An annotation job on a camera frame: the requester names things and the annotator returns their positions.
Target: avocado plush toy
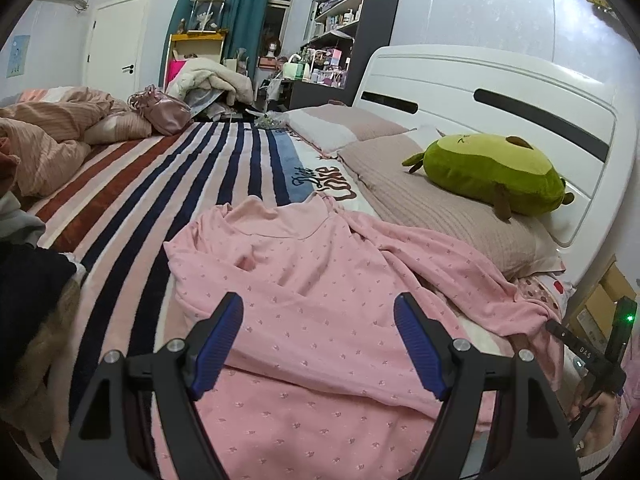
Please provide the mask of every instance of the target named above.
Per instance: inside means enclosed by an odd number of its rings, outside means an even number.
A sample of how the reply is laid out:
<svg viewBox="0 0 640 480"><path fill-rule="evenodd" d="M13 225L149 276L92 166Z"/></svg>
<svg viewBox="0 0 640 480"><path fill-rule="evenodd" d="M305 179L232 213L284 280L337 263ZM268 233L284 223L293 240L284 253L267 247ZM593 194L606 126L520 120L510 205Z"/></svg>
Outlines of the avocado plush toy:
<svg viewBox="0 0 640 480"><path fill-rule="evenodd" d="M402 165L411 166L409 173L424 166L434 184L492 204L504 221L512 211L537 216L574 200L545 154L520 137L445 136Z"/></svg>

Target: blue gripper pad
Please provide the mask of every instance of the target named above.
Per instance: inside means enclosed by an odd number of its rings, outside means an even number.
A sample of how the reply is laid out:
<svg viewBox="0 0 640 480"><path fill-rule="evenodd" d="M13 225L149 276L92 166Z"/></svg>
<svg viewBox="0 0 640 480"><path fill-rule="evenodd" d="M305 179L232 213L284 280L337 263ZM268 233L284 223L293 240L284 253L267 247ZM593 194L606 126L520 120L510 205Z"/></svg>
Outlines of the blue gripper pad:
<svg viewBox="0 0 640 480"><path fill-rule="evenodd" d="M186 338L185 383L193 400L199 400L218 380L225 360L238 335L244 306L234 292L228 292L209 319L196 323Z"/></svg>
<svg viewBox="0 0 640 480"><path fill-rule="evenodd" d="M422 386L438 400L446 400L455 378L449 334L439 321L424 315L408 292L396 298L394 319Z"/></svg>

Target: pink box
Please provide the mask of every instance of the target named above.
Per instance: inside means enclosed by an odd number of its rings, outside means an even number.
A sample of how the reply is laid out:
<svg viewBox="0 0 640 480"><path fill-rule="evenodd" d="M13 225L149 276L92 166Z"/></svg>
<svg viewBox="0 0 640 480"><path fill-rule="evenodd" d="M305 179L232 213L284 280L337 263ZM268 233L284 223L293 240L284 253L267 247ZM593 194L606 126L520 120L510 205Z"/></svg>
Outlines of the pink box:
<svg viewBox="0 0 640 480"><path fill-rule="evenodd" d="M166 71L166 84L169 84L175 79L186 62L186 59L174 59L169 62L169 69Z"/></svg>
<svg viewBox="0 0 640 480"><path fill-rule="evenodd" d="M334 48L334 51L331 56L331 61L329 62L329 66L338 66L340 65L340 58L342 57L342 51Z"/></svg>

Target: white comforter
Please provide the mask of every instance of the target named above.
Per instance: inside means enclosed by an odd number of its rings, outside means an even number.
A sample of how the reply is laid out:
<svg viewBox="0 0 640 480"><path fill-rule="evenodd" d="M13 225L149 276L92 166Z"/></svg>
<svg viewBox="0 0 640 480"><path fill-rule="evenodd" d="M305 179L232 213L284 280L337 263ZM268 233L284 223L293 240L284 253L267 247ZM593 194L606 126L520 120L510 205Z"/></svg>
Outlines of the white comforter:
<svg viewBox="0 0 640 480"><path fill-rule="evenodd" d="M236 100L248 105L254 102L254 91L248 77L205 57L188 60L169 83L166 92L184 101L187 92L194 88L225 90L226 104L229 106L235 104Z"/></svg>

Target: striped bedsheet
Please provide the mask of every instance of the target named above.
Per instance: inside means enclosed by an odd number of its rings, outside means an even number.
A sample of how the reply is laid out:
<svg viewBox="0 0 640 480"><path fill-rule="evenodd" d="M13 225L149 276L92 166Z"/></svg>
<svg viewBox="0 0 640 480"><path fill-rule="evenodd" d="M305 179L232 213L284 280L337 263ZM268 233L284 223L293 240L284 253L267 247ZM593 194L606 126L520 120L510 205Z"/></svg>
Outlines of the striped bedsheet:
<svg viewBox="0 0 640 480"><path fill-rule="evenodd" d="M94 152L65 187L30 210L47 224L40 245L73 253L88 271L72 336L48 377L53 436L38 443L14 435L41 476L54 478L69 421L105 352L144 354L186 335L162 242L216 204L252 194L279 206L314 190L374 214L340 162L294 133L197 123L180 136ZM145 409L148 416L150 398Z"/></svg>

